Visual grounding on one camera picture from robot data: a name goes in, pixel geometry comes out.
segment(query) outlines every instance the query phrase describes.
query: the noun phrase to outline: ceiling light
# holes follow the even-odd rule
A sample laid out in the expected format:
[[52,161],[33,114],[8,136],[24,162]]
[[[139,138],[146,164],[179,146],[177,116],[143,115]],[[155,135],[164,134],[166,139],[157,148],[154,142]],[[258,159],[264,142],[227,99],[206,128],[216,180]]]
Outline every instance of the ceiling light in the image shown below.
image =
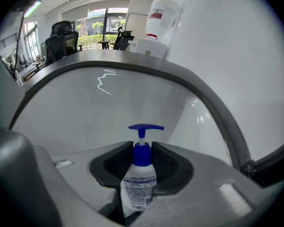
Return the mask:
[[24,17],[30,16],[30,14],[41,4],[41,1],[36,1],[24,14]]

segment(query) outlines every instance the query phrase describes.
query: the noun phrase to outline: blue pump nozzle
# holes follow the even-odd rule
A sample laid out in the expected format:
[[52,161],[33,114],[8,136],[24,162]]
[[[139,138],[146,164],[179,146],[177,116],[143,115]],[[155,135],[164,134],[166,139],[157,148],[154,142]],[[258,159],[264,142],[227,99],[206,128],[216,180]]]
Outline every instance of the blue pump nozzle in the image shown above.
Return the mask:
[[163,126],[140,123],[128,127],[131,130],[138,130],[139,143],[133,148],[133,164],[136,166],[151,165],[151,147],[144,141],[146,130],[164,130]]

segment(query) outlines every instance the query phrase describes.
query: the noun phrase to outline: green hedge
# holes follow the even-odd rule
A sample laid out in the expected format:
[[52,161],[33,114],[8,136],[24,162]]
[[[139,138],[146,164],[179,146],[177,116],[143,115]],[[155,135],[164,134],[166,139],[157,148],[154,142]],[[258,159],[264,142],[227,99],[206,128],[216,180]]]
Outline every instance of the green hedge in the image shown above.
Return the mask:
[[[105,40],[112,43],[115,42],[117,35],[105,35]],[[102,49],[102,45],[98,42],[103,41],[103,35],[90,35],[80,37],[78,39],[78,45],[83,45],[83,47],[89,47],[91,49]]]

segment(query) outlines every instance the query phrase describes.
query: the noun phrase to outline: barcode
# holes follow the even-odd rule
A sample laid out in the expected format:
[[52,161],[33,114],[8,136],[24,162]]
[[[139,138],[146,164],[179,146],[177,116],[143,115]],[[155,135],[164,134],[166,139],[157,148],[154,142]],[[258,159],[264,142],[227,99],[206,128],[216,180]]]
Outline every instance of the barcode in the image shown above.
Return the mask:
[[146,206],[151,203],[151,200],[152,200],[152,197],[145,199],[145,204],[146,204]]

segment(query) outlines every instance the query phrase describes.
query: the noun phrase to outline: black cable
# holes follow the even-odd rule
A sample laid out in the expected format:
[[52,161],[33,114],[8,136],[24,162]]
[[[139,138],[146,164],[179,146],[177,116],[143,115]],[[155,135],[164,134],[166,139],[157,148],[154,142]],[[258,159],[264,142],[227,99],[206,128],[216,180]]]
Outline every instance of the black cable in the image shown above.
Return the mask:
[[15,62],[14,73],[13,73],[13,78],[14,78],[14,79],[16,79],[16,66],[17,66],[17,62],[18,62],[18,46],[19,46],[19,39],[20,39],[20,34],[21,34],[21,29],[22,29],[23,20],[24,20],[24,12],[23,12],[23,14],[22,14],[21,23],[20,23],[20,29],[19,29],[18,39],[17,39],[16,62]]

